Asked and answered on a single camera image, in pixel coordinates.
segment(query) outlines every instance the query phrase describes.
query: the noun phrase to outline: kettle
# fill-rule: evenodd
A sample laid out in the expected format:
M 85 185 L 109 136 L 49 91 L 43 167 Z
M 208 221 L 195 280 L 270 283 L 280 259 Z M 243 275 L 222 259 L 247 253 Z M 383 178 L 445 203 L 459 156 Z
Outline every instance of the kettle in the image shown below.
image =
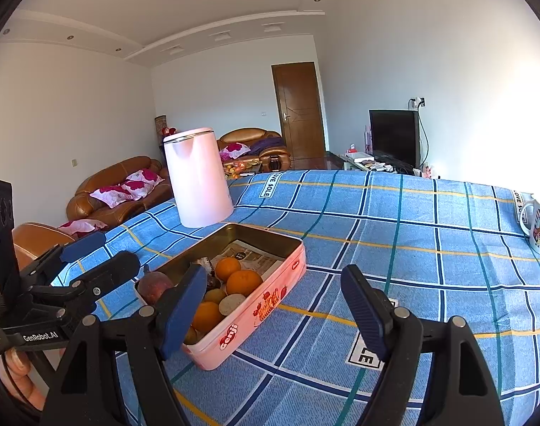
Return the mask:
M 228 218 L 234 207 L 212 128 L 167 136 L 164 150 L 181 224 L 198 228 Z

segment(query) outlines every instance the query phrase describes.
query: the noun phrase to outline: black flat screen television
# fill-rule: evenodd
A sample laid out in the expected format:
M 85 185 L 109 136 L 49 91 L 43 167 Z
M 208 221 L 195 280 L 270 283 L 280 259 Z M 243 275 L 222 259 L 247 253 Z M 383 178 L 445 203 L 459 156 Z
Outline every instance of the black flat screen television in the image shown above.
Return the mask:
M 420 167 L 420 126 L 415 110 L 369 110 L 373 151 Z

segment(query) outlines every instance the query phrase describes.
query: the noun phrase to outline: wall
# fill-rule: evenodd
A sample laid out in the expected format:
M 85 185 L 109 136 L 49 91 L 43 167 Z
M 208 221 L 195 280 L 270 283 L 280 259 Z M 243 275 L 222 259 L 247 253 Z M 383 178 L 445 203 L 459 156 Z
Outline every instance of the wall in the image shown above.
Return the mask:
M 272 65 L 291 62 L 315 62 L 322 91 L 311 35 L 255 39 L 175 59 L 152 70 L 156 112 L 177 129 L 209 126 L 217 137 L 248 126 L 280 132 Z
M 13 184 L 16 224 L 59 226 L 86 177 L 157 158 L 154 114 L 149 69 L 69 47 L 0 44 L 0 179 Z
M 363 135 L 369 109 L 423 96 L 442 177 L 540 190 L 540 22 L 524 0 L 339 0 L 327 20 L 332 152 Z

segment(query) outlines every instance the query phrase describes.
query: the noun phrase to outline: dark floor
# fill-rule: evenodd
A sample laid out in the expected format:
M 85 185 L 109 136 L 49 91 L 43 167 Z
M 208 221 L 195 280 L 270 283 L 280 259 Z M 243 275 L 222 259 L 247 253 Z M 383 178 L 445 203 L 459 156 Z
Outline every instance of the dark floor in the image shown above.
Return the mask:
M 320 158 L 303 158 L 292 160 L 292 170 L 342 170 L 343 160 L 328 152 Z

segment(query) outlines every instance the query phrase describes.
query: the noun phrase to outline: door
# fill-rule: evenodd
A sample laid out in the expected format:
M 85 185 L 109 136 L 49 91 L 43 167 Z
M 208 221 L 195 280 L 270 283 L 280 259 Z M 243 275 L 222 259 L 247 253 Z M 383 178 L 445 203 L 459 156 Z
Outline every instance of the door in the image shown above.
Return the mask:
M 323 158 L 325 137 L 314 63 L 272 66 L 272 73 L 282 136 L 292 160 Z

